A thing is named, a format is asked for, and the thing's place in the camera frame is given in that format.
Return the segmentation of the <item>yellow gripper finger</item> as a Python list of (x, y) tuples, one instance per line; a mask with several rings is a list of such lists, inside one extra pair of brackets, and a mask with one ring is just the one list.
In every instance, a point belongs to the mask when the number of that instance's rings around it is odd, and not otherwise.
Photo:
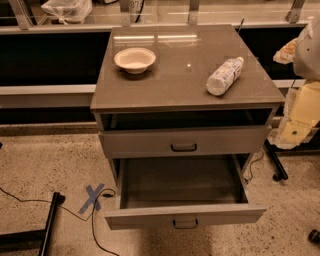
[(297, 39), (294, 38), (284, 45), (279, 51), (273, 56), (273, 60), (280, 64), (291, 63), (294, 59), (294, 53), (296, 49)]

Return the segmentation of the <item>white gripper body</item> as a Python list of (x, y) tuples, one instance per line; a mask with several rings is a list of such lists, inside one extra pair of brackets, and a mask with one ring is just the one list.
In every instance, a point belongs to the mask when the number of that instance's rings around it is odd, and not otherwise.
[(268, 140), (280, 149), (299, 146), (320, 122), (320, 82), (307, 80), (286, 94), (283, 118)]

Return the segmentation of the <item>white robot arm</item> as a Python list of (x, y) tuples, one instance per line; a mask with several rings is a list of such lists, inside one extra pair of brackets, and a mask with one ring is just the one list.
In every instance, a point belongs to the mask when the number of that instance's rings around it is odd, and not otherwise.
[(273, 56), (280, 64), (293, 64), (294, 73), (305, 83), (289, 89), (283, 115), (270, 139), (280, 149), (300, 145), (320, 122), (320, 15), (314, 16), (299, 36)]

